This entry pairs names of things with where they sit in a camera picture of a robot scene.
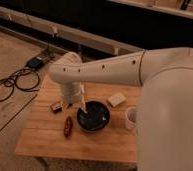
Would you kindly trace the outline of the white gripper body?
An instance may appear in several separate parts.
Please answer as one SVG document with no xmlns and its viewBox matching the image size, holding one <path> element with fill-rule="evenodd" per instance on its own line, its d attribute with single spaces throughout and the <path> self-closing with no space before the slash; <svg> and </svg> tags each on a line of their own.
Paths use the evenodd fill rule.
<svg viewBox="0 0 193 171">
<path fill-rule="evenodd" d="M 74 104 L 79 102 L 84 94 L 85 87 L 81 82 L 61 84 L 61 97 L 65 104 Z"/>
</svg>

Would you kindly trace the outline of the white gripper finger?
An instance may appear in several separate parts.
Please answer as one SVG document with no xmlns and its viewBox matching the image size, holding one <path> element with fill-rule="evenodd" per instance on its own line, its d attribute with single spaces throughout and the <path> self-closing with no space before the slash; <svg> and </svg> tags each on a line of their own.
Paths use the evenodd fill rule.
<svg viewBox="0 0 193 171">
<path fill-rule="evenodd" d="M 81 102 L 80 102 L 80 108 L 81 108 L 81 110 L 82 110 L 85 114 L 87 114 L 85 101 L 81 101 Z"/>
</svg>

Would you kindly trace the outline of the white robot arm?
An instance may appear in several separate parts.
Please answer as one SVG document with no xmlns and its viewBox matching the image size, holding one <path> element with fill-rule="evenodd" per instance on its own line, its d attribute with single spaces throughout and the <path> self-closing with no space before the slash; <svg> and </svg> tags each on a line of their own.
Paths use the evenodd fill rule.
<svg viewBox="0 0 193 171">
<path fill-rule="evenodd" d="M 84 63 L 68 52 L 49 69 L 62 98 L 79 98 L 81 82 L 139 86 L 138 171 L 193 171 L 193 48 L 144 50 Z"/>
</svg>

